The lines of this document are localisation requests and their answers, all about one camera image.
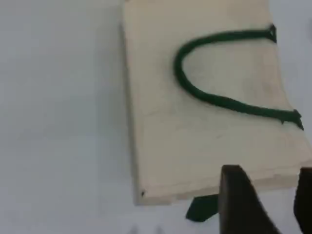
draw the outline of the green wire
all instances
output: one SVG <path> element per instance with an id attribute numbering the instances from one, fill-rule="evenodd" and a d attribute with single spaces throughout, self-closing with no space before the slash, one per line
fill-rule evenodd
<path id="1" fill-rule="evenodd" d="M 197 38 L 184 44 L 178 51 L 174 60 L 174 74 L 180 86 L 195 98 L 207 102 L 214 106 L 219 106 L 232 111 L 246 113 L 249 115 L 275 118 L 282 123 L 285 121 L 295 123 L 303 130 L 301 115 L 297 110 L 285 111 L 278 109 L 270 109 L 258 106 L 248 105 L 246 103 L 234 100 L 229 97 L 219 96 L 206 93 L 195 87 L 186 77 L 183 71 L 183 60 L 197 47 L 206 44 L 215 44 L 227 41 L 252 40 L 252 39 L 269 39 L 276 43 L 276 28 L 272 24 L 264 30 L 244 30 L 233 32 L 222 32 L 214 35 Z"/>

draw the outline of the green rope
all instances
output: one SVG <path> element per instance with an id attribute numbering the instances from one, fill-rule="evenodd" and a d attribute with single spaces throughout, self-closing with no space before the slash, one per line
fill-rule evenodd
<path id="1" fill-rule="evenodd" d="M 183 60 L 197 47 L 214 44 L 227 41 L 239 41 L 239 40 L 252 40 L 252 39 L 269 39 L 276 43 L 276 28 L 274 25 L 270 25 L 269 28 L 264 30 L 245 30 L 234 32 L 222 32 L 207 37 L 194 39 L 185 45 L 183 45 L 178 51 L 174 60 L 174 73 L 180 86 L 195 98 L 208 102 L 211 105 L 226 108 L 232 111 L 246 113 L 249 115 L 276 118 L 282 123 L 285 121 L 295 123 L 300 129 L 303 130 L 301 122 L 301 115 L 297 110 L 285 111 L 278 109 L 270 109 L 258 106 L 252 106 L 243 102 L 234 100 L 229 97 L 223 97 L 219 95 L 205 93 L 204 91 L 195 87 L 186 77 L 183 71 Z"/>

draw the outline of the black object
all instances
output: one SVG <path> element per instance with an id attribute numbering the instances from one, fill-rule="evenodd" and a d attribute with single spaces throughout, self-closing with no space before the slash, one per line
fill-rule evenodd
<path id="1" fill-rule="evenodd" d="M 293 212 L 303 234 L 312 234 L 312 168 L 301 168 Z"/>
<path id="2" fill-rule="evenodd" d="M 218 194 L 194 198 L 186 213 L 186 218 L 193 222 L 204 222 L 218 213 Z"/>
<path id="3" fill-rule="evenodd" d="M 221 234 L 280 234 L 240 166 L 222 167 L 219 219 Z"/>
<path id="4" fill-rule="evenodd" d="M 203 222 L 216 212 L 220 234 L 281 234 L 268 217 L 247 174 L 238 165 L 224 165 L 219 195 L 195 198 L 186 215 Z M 302 168 L 293 207 L 303 234 L 312 234 L 312 168 Z"/>

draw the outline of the white table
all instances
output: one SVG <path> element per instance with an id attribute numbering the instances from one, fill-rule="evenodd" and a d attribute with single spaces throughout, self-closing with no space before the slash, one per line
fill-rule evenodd
<path id="1" fill-rule="evenodd" d="M 132 202 L 122 0 L 0 2 L 0 233 L 206 234 L 190 201 Z M 312 142 L 312 2 L 272 0 L 282 77 Z M 262 193 L 284 234 L 300 233 L 294 189 Z"/>

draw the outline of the white background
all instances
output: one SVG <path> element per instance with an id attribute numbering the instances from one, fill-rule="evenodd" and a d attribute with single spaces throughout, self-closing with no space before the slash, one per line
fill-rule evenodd
<path id="1" fill-rule="evenodd" d="M 132 199 L 122 0 L 0 1 L 0 233 L 217 234 L 190 201 Z M 312 141 L 312 1 L 272 0 L 282 76 Z M 300 233 L 294 189 L 261 194 Z"/>

